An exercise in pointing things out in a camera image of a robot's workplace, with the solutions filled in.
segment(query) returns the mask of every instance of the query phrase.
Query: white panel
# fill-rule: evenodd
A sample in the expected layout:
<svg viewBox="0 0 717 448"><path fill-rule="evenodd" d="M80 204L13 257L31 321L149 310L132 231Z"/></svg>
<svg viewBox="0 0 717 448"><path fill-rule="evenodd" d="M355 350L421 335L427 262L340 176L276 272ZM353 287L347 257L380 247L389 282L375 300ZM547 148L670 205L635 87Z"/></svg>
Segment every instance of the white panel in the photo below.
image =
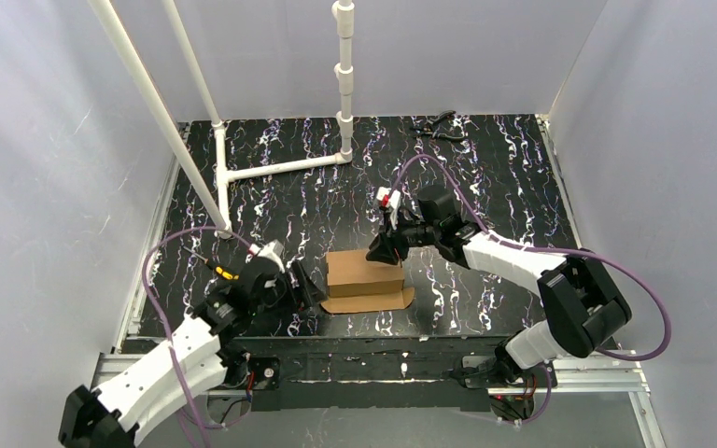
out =
<svg viewBox="0 0 717 448"><path fill-rule="evenodd" d="M0 2L0 447L53 447L172 156L86 2Z"/></svg>
<svg viewBox="0 0 717 448"><path fill-rule="evenodd" d="M582 241L671 313L643 363L667 445L717 446L717 2L610 0L551 115ZM621 340L649 351L661 318L621 287Z"/></svg>
<svg viewBox="0 0 717 448"><path fill-rule="evenodd" d="M606 0L356 2L354 115L546 113ZM223 118L331 117L333 0L178 0ZM208 119L162 8L115 0L178 119Z"/></svg>

